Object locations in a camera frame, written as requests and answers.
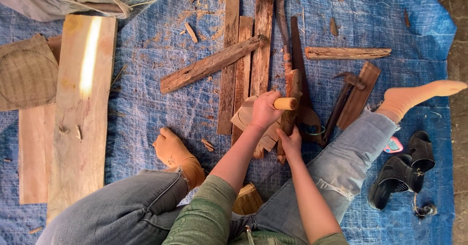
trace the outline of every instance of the plastic bag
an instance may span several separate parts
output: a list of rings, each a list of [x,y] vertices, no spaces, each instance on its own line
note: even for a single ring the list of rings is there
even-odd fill
[[[124,19],[132,11],[119,0],[0,0],[0,3],[38,21],[63,19],[66,14],[89,10]]]

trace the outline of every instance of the person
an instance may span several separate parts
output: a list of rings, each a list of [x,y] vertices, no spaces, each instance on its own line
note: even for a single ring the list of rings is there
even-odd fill
[[[205,178],[200,163],[168,128],[154,143],[167,170],[141,170],[77,201],[45,228],[38,245],[345,245],[339,223],[360,193],[366,170],[380,155],[405,113],[433,96],[465,89],[437,80],[414,88],[391,88],[375,111],[364,110],[307,165],[301,136],[278,130],[292,178],[255,214],[232,213],[254,148],[283,111],[281,95],[269,91],[254,103],[252,122]],[[178,206],[199,187],[191,202]]]

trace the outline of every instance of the sock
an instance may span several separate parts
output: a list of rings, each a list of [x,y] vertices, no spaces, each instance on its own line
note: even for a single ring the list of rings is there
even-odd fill
[[[153,143],[157,157],[170,168],[181,167],[191,190],[200,186],[205,173],[198,160],[169,128],[161,128],[160,132]]]
[[[467,88],[467,84],[455,80],[436,80],[412,88],[390,88],[385,92],[384,101],[378,110],[390,111],[400,121],[408,110],[434,96],[449,96]]]

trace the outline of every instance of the black sandal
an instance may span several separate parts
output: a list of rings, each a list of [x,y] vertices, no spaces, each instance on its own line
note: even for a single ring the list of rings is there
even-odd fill
[[[392,193],[409,189],[408,180],[412,172],[410,164],[411,156],[407,154],[392,156],[385,162],[367,196],[371,207],[382,210]]]
[[[415,132],[408,141],[408,147],[412,157],[411,167],[413,168],[409,180],[409,190],[419,193],[423,188],[424,174],[436,164],[429,134],[425,131]]]

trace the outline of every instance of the hand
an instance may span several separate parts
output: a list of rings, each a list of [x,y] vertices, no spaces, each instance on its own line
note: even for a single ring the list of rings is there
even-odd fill
[[[279,137],[281,138],[281,142],[283,144],[284,152],[286,153],[286,159],[288,160],[289,164],[292,164],[297,161],[302,161],[302,154],[301,154],[301,142],[302,138],[299,134],[299,129],[295,125],[292,129],[292,134],[287,136],[286,133],[281,129],[276,129]]]
[[[279,91],[271,90],[263,93],[254,102],[251,124],[268,129],[283,114],[284,110],[277,110],[273,103],[282,97]]]

